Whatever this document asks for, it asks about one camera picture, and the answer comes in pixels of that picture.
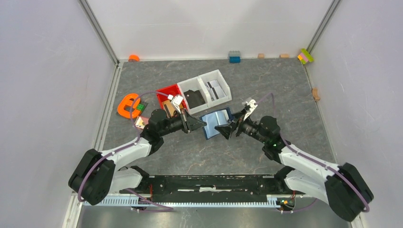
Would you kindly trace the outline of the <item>blue card holder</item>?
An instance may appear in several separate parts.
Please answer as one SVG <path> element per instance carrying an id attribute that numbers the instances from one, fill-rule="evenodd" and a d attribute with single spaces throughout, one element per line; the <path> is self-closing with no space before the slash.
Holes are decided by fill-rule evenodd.
<path id="1" fill-rule="evenodd" d="M 205 122 L 203 132 L 206 140 L 209 140 L 220 133 L 215 129 L 215 126 L 228 124 L 232 120 L 232 114 L 229 107 L 222 108 L 200 117 L 200 120 Z"/>

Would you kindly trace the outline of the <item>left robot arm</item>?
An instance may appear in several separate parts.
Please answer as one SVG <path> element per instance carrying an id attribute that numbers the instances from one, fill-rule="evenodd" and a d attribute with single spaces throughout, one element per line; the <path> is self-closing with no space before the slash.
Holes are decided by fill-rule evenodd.
<path id="1" fill-rule="evenodd" d="M 155 109 L 148 124 L 134 140 L 106 151 L 86 151 L 68 186 L 77 193 L 79 201 L 90 205 L 100 203 L 110 193 L 127 188 L 145 193 L 149 189 L 147 173 L 139 168 L 123 170 L 122 167 L 158 151 L 165 135 L 177 131 L 190 133 L 206 125 L 184 109 L 171 118 L 163 109 Z"/>

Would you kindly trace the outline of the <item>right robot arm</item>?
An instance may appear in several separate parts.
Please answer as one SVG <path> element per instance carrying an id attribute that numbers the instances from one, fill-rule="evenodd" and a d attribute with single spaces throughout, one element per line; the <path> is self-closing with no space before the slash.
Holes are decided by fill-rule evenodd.
<path id="1" fill-rule="evenodd" d="M 327 203 L 336 215 L 349 222 L 360 213 L 369 212 L 374 195 L 358 169 L 347 162 L 327 162 L 299 149 L 281 135 L 276 118 L 264 116 L 254 122 L 241 111 L 231 122 L 215 129 L 226 139 L 244 133 L 263 143 L 265 155 L 285 166 L 274 181 L 277 192 L 294 190 L 308 194 Z"/>

